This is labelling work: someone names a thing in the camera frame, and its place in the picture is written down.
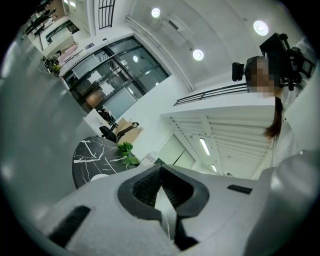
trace cardboard box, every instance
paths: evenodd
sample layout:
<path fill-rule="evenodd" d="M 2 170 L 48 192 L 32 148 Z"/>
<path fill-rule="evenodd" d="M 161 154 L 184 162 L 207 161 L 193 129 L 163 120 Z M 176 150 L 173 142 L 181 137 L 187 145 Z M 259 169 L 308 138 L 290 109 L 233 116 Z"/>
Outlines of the cardboard box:
<path fill-rule="evenodd" d="M 121 118 L 121 120 L 117 124 L 119 127 L 117 129 L 114 129 L 114 134 L 118 134 L 118 132 L 131 126 L 132 122 L 127 122 L 125 119 Z M 143 130 L 143 128 L 138 126 L 137 128 L 128 131 L 124 136 L 122 136 L 118 144 L 122 144 L 123 142 L 129 142 L 132 144 Z"/>

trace recessed ceiling light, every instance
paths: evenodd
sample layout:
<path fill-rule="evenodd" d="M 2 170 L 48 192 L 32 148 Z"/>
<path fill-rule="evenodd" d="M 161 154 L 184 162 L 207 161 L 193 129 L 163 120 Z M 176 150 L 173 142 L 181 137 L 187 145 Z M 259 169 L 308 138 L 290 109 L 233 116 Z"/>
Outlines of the recessed ceiling light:
<path fill-rule="evenodd" d="M 154 9 L 152 9 L 152 11 L 151 11 L 151 15 L 152 15 L 152 17 L 154 17 L 154 18 L 158 18 L 158 17 L 160 16 L 160 13 L 161 13 L 161 11 L 160 11 L 159 8 L 154 8 Z"/>
<path fill-rule="evenodd" d="M 193 58 L 196 60 L 196 61 L 202 61 L 202 59 L 204 58 L 204 52 L 200 49 L 196 49 L 193 51 Z"/>
<path fill-rule="evenodd" d="M 201 142 L 201 144 L 202 144 L 202 146 L 203 146 L 204 151 L 206 152 L 206 154 L 210 156 L 210 152 L 209 152 L 209 149 L 208 149 L 208 147 L 207 147 L 206 141 L 205 141 L 203 138 L 201 138 L 201 139 L 200 139 L 200 142 Z"/>
<path fill-rule="evenodd" d="M 216 167 L 213 164 L 211 164 L 211 166 L 212 166 L 213 170 L 217 173 L 218 171 L 217 171 Z"/>
<path fill-rule="evenodd" d="M 265 36 L 268 34 L 269 29 L 266 23 L 261 20 L 257 20 L 253 23 L 254 31 L 257 32 L 260 36 Z"/>

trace office chair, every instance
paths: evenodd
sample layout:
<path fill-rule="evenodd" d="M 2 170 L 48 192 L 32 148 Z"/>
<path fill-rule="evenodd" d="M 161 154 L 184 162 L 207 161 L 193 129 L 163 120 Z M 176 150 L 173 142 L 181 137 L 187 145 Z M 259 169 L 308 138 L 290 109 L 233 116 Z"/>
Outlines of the office chair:
<path fill-rule="evenodd" d="M 106 126 L 101 126 L 99 129 L 103 134 L 102 138 L 106 138 L 109 141 L 118 143 L 122 136 L 124 136 L 130 130 L 137 128 L 138 126 L 139 126 L 138 122 L 133 122 L 132 125 L 130 125 L 129 127 L 119 131 L 117 135 L 113 133 L 113 130 L 115 128 L 118 128 L 118 125 L 115 122 L 112 122 L 111 129 L 107 128 Z"/>

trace black marble tabletop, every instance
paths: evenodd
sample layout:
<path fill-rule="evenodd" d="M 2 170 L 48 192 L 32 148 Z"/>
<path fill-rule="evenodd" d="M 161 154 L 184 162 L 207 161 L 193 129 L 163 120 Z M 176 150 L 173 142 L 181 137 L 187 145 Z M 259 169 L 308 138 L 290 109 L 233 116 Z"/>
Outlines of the black marble tabletop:
<path fill-rule="evenodd" d="M 72 176 L 76 188 L 98 174 L 112 175 L 136 168 L 123 164 L 123 153 L 117 144 L 98 136 L 83 139 L 76 147 L 72 160 Z"/>

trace long dark hair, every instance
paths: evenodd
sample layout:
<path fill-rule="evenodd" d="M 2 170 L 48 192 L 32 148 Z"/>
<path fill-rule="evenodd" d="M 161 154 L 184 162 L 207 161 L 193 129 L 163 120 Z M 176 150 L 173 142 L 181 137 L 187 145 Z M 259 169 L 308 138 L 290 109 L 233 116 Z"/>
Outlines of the long dark hair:
<path fill-rule="evenodd" d="M 280 134 L 282 124 L 282 109 L 283 106 L 281 99 L 275 97 L 273 122 L 267 129 L 265 129 L 265 132 L 263 133 L 263 135 L 269 140 Z"/>
<path fill-rule="evenodd" d="M 244 75 L 247 86 L 249 87 L 257 86 L 255 81 L 252 81 L 252 74 L 257 74 L 258 58 L 259 56 L 255 56 L 248 59 L 245 65 Z M 281 99 L 275 97 L 273 122 L 268 128 L 265 129 L 265 132 L 263 133 L 263 135 L 266 136 L 269 140 L 280 134 L 282 124 L 282 110 L 283 106 Z"/>

